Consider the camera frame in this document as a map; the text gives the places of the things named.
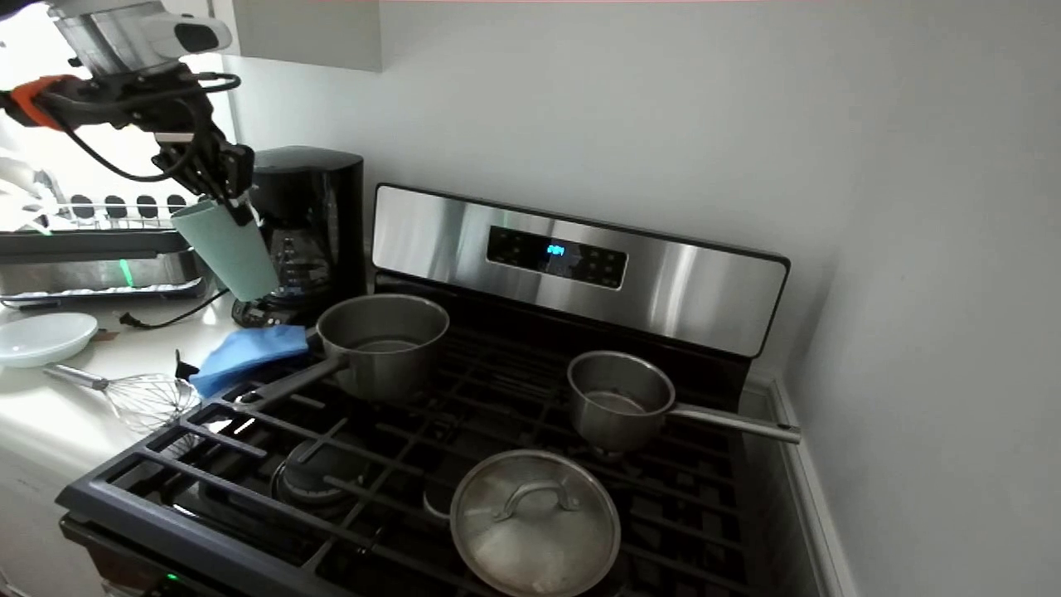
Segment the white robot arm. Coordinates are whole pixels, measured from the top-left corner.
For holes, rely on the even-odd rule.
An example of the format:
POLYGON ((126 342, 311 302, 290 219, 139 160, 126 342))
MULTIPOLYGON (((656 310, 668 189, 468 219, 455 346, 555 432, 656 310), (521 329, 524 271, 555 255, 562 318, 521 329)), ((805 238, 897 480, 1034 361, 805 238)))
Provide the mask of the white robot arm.
POLYGON ((70 135, 117 177, 130 173, 93 150, 80 126, 136 126, 158 147, 153 183, 173 178, 220 202, 250 189, 254 152, 225 140, 210 102, 211 94, 234 91, 238 78, 187 66, 187 57, 233 42, 222 20, 173 13, 162 0, 0 0, 0 17, 30 6, 47 10, 86 78, 55 72, 4 91, 10 120, 70 135))

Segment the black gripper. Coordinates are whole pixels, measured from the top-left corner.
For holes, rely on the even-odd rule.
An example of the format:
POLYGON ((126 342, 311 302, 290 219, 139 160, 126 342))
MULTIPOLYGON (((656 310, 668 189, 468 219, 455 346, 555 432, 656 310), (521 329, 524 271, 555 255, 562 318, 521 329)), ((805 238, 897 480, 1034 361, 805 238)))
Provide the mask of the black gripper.
POLYGON ((233 202, 252 185, 254 152, 227 143, 206 102, 175 99, 162 110, 153 162, 195 195, 233 202))

